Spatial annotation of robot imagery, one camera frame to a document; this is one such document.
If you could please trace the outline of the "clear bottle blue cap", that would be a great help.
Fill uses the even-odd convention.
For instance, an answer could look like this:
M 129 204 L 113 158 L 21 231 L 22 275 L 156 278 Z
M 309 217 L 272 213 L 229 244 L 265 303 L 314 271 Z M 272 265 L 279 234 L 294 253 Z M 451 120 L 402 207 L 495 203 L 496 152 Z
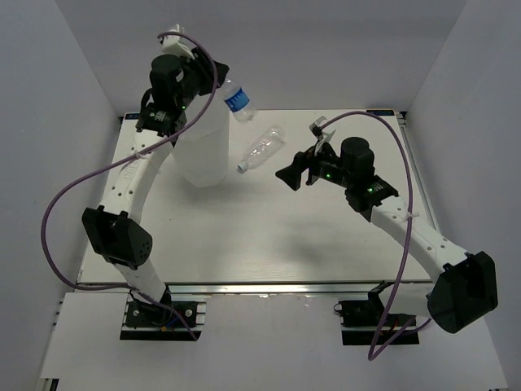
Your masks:
M 245 124 L 254 118 L 256 109 L 239 83 L 226 78 L 220 90 L 225 105 L 237 122 Z

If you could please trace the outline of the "clear crushed bottle no label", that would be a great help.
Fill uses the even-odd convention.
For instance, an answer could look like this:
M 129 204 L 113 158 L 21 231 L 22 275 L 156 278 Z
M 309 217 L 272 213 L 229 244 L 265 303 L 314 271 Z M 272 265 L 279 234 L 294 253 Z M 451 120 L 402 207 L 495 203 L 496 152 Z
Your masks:
M 244 174 L 257 169 L 278 152 L 285 144 L 285 131 L 281 126 L 270 126 L 243 154 L 237 170 Z

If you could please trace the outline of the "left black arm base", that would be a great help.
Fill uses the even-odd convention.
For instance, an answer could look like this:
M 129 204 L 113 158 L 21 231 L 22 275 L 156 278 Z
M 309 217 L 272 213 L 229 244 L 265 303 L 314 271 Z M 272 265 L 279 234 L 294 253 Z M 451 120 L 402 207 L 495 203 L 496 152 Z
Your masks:
M 128 295 L 120 340 L 197 341 L 205 321 L 206 301 L 172 296 L 171 306 L 178 315 Z

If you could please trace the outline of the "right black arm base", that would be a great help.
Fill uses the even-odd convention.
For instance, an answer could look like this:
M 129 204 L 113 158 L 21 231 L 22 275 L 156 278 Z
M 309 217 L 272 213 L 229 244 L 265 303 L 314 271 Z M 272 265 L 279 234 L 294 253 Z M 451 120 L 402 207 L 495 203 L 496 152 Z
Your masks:
M 379 299 L 382 288 L 390 288 L 389 282 L 375 283 L 335 283 L 333 288 L 337 302 L 333 306 L 341 324 L 343 346 L 370 347 L 377 329 L 386 300 Z M 390 313 L 378 334 L 377 347 L 395 336 L 410 316 Z M 418 332 L 415 332 L 416 319 L 400 334 L 391 345 L 419 345 Z

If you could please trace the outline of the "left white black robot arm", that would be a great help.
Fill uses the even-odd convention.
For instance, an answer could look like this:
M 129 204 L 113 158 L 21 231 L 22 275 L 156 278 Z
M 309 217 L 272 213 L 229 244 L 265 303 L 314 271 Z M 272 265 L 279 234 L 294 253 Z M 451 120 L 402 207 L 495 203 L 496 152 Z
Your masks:
M 155 325 L 167 323 L 172 305 L 166 284 L 152 265 L 151 235 L 141 227 L 142 210 L 160 166 L 173 150 L 169 136 L 186 125 L 186 108 L 195 97 L 220 87 L 230 68 L 210 62 L 201 52 L 193 58 L 160 55 L 151 63 L 151 88 L 142 97 L 129 162 L 100 205 L 85 209 L 82 223 L 93 250 L 113 265 L 126 283 L 143 294 L 144 315 Z

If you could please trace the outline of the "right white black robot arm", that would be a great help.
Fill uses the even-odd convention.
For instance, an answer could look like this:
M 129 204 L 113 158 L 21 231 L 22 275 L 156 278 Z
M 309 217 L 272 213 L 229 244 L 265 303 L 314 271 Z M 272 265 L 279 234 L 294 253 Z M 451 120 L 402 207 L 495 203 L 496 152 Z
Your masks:
M 339 153 L 329 143 L 310 147 L 275 175 L 298 191 L 303 173 L 309 186 L 323 179 L 344 188 L 349 206 L 401 244 L 431 279 L 429 292 L 405 290 L 404 299 L 370 301 L 367 313 L 374 323 L 387 324 L 397 313 L 419 314 L 456 333 L 497 308 L 493 259 L 457 246 L 409 212 L 398 191 L 375 174 L 374 153 L 365 139 L 346 138 Z

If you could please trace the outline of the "white octagonal plastic bin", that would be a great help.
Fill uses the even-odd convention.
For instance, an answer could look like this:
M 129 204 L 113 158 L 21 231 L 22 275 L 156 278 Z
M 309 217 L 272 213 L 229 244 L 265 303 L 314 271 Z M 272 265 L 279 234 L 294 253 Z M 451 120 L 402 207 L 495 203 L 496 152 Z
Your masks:
M 206 112 L 181 134 L 172 155 L 181 176 L 195 187 L 218 185 L 228 173 L 230 114 L 216 95 Z

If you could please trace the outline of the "right blue table sticker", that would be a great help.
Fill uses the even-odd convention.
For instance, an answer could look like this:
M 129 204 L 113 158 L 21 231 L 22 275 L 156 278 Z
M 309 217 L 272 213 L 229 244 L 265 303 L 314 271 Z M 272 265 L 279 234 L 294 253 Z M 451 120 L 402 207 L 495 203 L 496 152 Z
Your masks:
M 373 114 L 375 116 L 395 116 L 395 112 L 389 109 L 368 109 L 366 111 L 369 114 Z

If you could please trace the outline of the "blue table sticker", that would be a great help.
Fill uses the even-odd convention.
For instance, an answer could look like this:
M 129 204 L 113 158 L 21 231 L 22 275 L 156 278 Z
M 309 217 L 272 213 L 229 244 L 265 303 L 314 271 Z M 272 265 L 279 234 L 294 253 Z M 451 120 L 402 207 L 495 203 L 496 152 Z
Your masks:
M 125 120 L 138 120 L 140 118 L 139 113 L 126 113 L 124 116 Z
M 389 109 L 368 109 L 366 111 L 369 114 L 373 114 L 375 116 L 395 116 L 395 112 Z

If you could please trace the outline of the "left blue table sticker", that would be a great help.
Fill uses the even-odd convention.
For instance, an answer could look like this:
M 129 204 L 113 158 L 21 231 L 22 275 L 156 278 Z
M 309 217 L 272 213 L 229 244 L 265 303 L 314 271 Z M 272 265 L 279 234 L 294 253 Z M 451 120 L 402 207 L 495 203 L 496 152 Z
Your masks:
M 125 120 L 138 120 L 140 118 L 139 113 L 126 113 L 124 116 Z

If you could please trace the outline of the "aluminium table frame rail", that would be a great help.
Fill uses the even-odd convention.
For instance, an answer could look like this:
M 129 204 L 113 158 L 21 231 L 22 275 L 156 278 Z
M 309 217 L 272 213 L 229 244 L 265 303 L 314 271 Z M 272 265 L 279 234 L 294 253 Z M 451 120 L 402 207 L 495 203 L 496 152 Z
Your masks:
M 230 125 L 228 173 L 214 187 L 181 176 L 172 157 L 160 166 L 142 210 L 151 234 L 151 262 L 176 292 L 205 286 L 211 292 L 326 292 L 335 283 L 379 283 L 400 276 L 426 285 L 427 272 L 404 256 L 386 232 L 354 212 L 344 190 L 320 180 L 292 191 L 275 177 L 314 143 L 309 124 L 320 116 L 336 128 L 332 143 L 357 136 L 375 154 L 376 172 L 405 199 L 414 216 L 436 222 L 397 116 L 343 116 L 339 110 L 263 111 L 247 125 Z M 272 125 L 285 144 L 257 169 L 241 174 L 245 151 Z

